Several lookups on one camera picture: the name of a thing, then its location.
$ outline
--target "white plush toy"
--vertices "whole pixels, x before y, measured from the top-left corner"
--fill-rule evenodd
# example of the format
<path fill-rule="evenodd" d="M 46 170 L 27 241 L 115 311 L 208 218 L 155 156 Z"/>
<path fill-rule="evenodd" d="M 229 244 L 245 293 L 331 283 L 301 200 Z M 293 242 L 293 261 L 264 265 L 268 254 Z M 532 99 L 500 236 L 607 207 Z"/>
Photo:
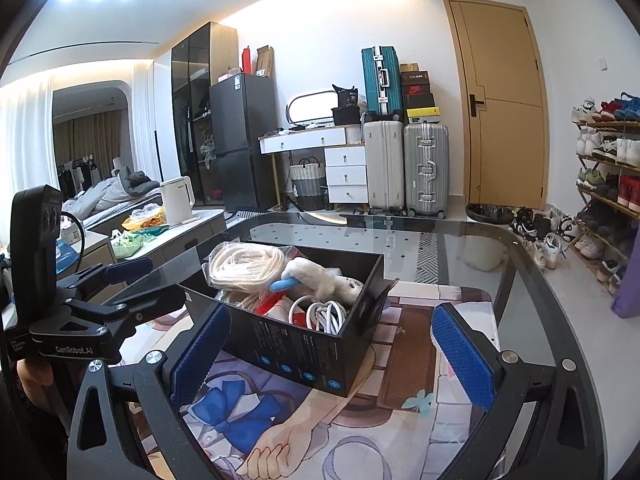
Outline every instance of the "white plush toy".
<path fill-rule="evenodd" d="M 306 258 L 294 258 L 282 271 L 282 280 L 295 278 L 313 290 L 318 301 L 335 300 L 353 306 L 362 290 L 361 282 L 335 273 Z"/>

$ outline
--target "brown curtain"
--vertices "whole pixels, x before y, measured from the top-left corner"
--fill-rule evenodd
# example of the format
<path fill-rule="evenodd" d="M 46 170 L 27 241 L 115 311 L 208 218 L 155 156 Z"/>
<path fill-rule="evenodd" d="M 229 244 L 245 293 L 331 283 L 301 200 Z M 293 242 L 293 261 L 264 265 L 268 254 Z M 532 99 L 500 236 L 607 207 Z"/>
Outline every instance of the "brown curtain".
<path fill-rule="evenodd" d="M 120 156 L 122 111 L 87 115 L 53 125 L 56 165 L 93 154 L 102 178 L 111 176 L 113 159 Z"/>

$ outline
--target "metal screw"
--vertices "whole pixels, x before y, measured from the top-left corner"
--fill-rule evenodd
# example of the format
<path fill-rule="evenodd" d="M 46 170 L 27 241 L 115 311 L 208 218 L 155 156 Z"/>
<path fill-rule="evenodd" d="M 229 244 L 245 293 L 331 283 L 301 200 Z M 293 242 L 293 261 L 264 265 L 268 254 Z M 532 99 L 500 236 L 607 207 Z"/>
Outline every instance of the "metal screw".
<path fill-rule="evenodd" d="M 100 368 L 102 368 L 102 361 L 100 361 L 100 359 L 94 359 L 89 363 L 90 372 L 97 372 Z"/>
<path fill-rule="evenodd" d="M 571 361 L 571 359 L 563 359 L 562 368 L 564 368 L 568 372 L 573 372 L 575 371 L 575 363 Z"/>
<path fill-rule="evenodd" d="M 518 362 L 518 354 L 512 350 L 505 350 L 500 354 L 502 360 L 510 365 Z"/>
<path fill-rule="evenodd" d="M 162 359 L 162 352 L 159 350 L 152 350 L 145 356 L 145 361 L 150 365 L 157 363 Z"/>

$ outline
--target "silver suitcase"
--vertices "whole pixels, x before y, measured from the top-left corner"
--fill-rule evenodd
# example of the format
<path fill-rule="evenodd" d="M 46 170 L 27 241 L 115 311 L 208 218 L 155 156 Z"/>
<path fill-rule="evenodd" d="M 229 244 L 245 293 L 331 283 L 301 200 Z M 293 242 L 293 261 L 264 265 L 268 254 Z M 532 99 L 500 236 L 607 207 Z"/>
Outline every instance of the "silver suitcase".
<path fill-rule="evenodd" d="M 406 206 L 416 212 L 445 217 L 449 199 L 449 131 L 434 123 L 404 127 Z"/>
<path fill-rule="evenodd" d="M 402 123 L 365 123 L 363 133 L 369 205 L 385 210 L 404 208 Z"/>

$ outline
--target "purple bag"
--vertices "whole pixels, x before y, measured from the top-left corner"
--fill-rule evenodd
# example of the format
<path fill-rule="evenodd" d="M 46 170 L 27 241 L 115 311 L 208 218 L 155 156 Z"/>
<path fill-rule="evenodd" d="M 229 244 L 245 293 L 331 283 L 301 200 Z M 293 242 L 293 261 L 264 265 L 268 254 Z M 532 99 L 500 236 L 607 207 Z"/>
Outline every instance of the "purple bag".
<path fill-rule="evenodd" d="M 640 316 L 640 229 L 636 234 L 636 243 L 631 253 L 625 277 L 620 290 L 611 305 L 612 311 L 619 317 Z"/>

